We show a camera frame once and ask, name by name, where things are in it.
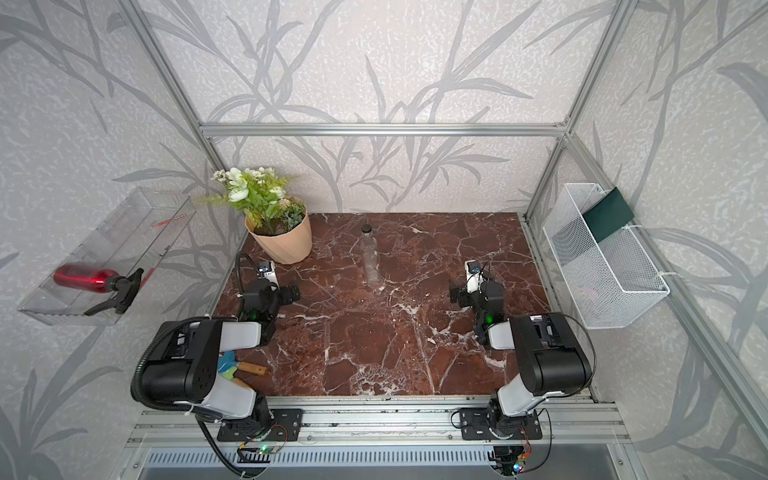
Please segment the clear plastic bottle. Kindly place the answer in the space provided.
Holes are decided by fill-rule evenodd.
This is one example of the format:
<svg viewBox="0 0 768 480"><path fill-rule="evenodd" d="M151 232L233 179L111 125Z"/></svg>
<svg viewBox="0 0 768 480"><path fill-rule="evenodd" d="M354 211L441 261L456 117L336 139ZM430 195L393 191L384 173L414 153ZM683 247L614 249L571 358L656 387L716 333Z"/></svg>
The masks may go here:
<svg viewBox="0 0 768 480"><path fill-rule="evenodd" d="M379 249L377 240L370 224L361 227L361 250L367 285L374 289L380 289L384 282L379 271Z"/></svg>

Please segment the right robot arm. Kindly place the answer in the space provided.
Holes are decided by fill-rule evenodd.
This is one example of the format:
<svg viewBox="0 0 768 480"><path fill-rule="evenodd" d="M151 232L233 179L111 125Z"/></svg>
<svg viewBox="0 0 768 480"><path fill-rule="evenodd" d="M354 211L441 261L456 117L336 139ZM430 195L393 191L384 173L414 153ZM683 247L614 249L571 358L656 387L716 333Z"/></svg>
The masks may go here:
<svg viewBox="0 0 768 480"><path fill-rule="evenodd" d="M550 398L572 396L590 385L593 362L565 314L508 316L503 286L478 273L462 285L451 284L449 298L474 313L473 331L480 345L515 356L518 373L491 396L489 421L496 427L527 416Z"/></svg>

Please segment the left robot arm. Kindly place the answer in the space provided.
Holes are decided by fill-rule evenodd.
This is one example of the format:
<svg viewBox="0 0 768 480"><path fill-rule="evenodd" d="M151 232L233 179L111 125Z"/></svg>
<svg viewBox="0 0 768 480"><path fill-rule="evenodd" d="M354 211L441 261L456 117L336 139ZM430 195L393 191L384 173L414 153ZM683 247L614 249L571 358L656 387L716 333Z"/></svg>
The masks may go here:
<svg viewBox="0 0 768 480"><path fill-rule="evenodd" d="M236 317L163 323L134 370L132 398L153 410L188 411L210 420L266 416L263 397L236 384L229 371L256 372L238 362L235 352L267 345L279 309L300 298L295 283L280 286L259 278L239 294L241 311Z"/></svg>

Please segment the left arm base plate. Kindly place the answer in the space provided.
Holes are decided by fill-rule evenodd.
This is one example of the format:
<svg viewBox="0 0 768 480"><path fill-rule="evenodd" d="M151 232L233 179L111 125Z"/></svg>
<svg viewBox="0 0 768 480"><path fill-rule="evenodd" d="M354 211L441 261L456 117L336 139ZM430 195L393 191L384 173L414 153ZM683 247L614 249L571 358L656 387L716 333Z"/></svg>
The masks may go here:
<svg viewBox="0 0 768 480"><path fill-rule="evenodd" d="M219 442L261 440L296 442L302 426L302 409L274 409L264 419L249 417L224 420L217 434Z"/></svg>

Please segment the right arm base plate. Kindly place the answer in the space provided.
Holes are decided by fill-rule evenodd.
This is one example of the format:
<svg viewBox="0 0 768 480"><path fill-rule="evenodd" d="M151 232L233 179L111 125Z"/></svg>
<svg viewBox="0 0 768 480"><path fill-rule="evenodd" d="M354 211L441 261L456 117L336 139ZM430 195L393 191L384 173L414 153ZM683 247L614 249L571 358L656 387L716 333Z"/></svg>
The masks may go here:
<svg viewBox="0 0 768 480"><path fill-rule="evenodd" d="M466 441L541 440L543 433L535 414L510 417L490 407L457 411L457 428Z"/></svg>

